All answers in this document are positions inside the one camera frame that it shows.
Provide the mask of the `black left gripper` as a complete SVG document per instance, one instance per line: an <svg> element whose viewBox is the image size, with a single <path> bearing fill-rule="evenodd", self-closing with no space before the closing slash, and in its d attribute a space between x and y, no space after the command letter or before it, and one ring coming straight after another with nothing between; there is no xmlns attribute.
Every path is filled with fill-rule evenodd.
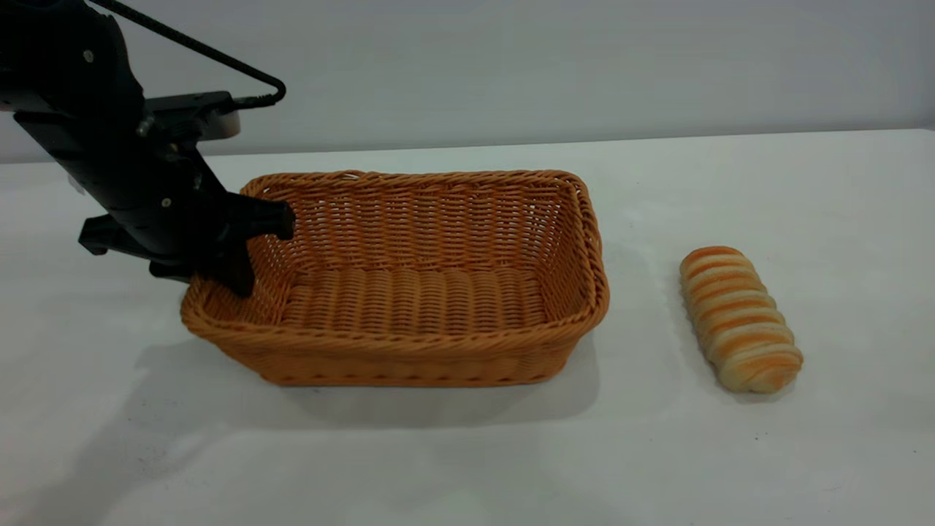
<svg viewBox="0 0 935 526"><path fill-rule="evenodd" d="M198 274L250 297L246 240L293 239L288 202L228 192L198 152L236 134L234 103L16 103L15 121L104 208L79 236L92 254L130 254L155 277Z"/></svg>

